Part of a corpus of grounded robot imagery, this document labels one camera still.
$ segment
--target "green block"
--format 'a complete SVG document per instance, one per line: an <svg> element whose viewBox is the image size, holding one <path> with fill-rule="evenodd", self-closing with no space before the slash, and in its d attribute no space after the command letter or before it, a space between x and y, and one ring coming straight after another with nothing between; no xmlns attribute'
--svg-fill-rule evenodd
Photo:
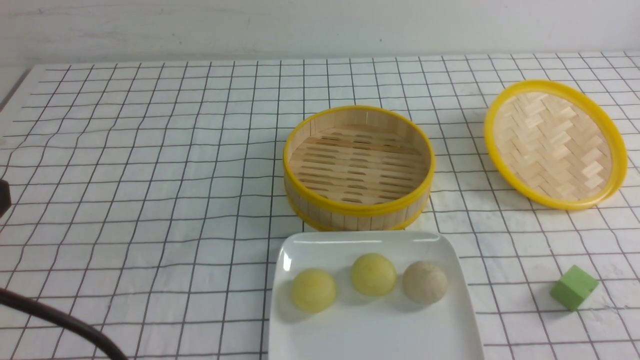
<svg viewBox="0 0 640 360"><path fill-rule="evenodd" d="M573 265L554 285L550 294L567 310L576 311L597 286L596 279L584 272L583 269Z"/></svg>

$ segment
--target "bamboo steamer lid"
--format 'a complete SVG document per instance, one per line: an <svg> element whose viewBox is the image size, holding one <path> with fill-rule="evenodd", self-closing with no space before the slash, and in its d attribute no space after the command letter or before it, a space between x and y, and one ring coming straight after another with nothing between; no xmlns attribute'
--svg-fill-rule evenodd
<svg viewBox="0 0 640 360"><path fill-rule="evenodd" d="M569 86L523 81L505 89L487 113L484 137L498 171L542 205L585 209L614 194L627 171L615 124Z"/></svg>

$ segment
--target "table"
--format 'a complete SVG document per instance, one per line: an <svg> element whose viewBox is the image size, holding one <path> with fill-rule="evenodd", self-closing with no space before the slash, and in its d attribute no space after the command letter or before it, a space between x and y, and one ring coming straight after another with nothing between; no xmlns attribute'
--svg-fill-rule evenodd
<svg viewBox="0 0 640 360"><path fill-rule="evenodd" d="M266 359L289 209L282 149L305 117L347 104L410 117L437 154L410 229L460 257L487 359L640 358L640 52L36 66L0 149L14 207L0 286L96 326L132 359ZM623 188L596 208L532 204L495 170L486 107L551 79L612 117ZM582 309L548 295L571 265L601 280ZM0 307L0 358L104 357Z"/></svg>

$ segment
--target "square plate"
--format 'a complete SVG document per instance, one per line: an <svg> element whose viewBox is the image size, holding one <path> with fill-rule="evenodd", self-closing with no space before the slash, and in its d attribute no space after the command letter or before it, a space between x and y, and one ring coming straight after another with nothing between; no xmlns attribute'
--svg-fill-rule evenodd
<svg viewBox="0 0 640 360"><path fill-rule="evenodd" d="M396 266L396 287L383 297L366 297L351 285L351 265L368 252L378 252ZM426 307L409 300L402 290L402 273L419 260L440 266L449 281L445 297ZM314 315L294 307L289 296L291 281L306 268L328 271L338 290L335 303ZM413 231L289 237L280 249L273 282L269 358L484 359L467 282L453 246L442 235Z"/></svg>

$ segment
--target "black cable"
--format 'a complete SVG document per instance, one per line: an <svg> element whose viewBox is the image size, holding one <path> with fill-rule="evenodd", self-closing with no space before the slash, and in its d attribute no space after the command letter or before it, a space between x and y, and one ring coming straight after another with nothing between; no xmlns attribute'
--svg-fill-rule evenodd
<svg viewBox="0 0 640 360"><path fill-rule="evenodd" d="M60 310L51 306L41 304L35 300L31 300L22 295L0 288L0 304L6 305L12 309L22 311L29 315L47 320L57 326L72 331L89 342L93 343L97 348L102 350L111 360L128 360L125 354L105 335L92 326L67 315Z"/></svg>

